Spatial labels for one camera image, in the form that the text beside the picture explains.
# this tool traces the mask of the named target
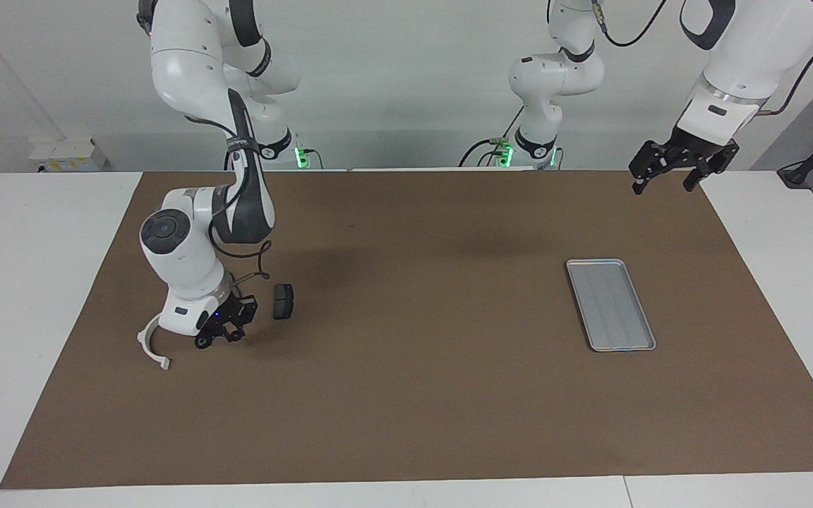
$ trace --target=brown mat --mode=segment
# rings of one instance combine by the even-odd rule
[[[238,344],[136,332],[146,174],[1,488],[813,470],[813,381],[704,194],[669,174],[270,174]],[[626,261],[655,351],[588,348],[564,263]],[[227,261],[242,274],[252,261]]]

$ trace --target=white tabletop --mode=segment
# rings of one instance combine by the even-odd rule
[[[0,481],[139,177],[0,174]],[[704,190],[813,377],[813,196],[772,173]],[[813,473],[0,492],[0,506],[213,504],[796,507],[813,506]]]

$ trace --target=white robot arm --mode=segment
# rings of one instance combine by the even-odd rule
[[[555,54],[536,54],[510,68],[510,89],[523,102],[516,130],[511,133],[514,164],[544,168],[558,138],[562,110],[558,97],[597,89],[604,64],[594,51],[598,26],[590,0],[555,0],[548,31],[560,45]]]
[[[291,133],[266,96],[295,90],[299,72],[273,54],[253,0],[140,0],[138,22],[151,37],[159,96],[192,122],[222,129],[236,176],[232,186],[171,190],[143,224],[140,245],[168,285],[159,325],[193,335],[200,349],[216,337],[236,341],[255,299],[236,293],[213,246],[261,242],[275,225],[262,161],[291,152]]]
[[[683,4],[680,23],[695,45],[710,51],[710,62],[669,141],[645,142],[630,162],[636,194],[675,168],[694,167],[685,182],[690,192],[709,174],[725,171],[739,150],[735,133],[813,46],[813,0],[707,0],[710,19],[695,30],[687,17],[699,1],[706,0]]]

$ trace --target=rectangular tray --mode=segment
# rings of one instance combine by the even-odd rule
[[[621,260],[569,260],[567,271],[594,351],[650,351],[654,335]]]

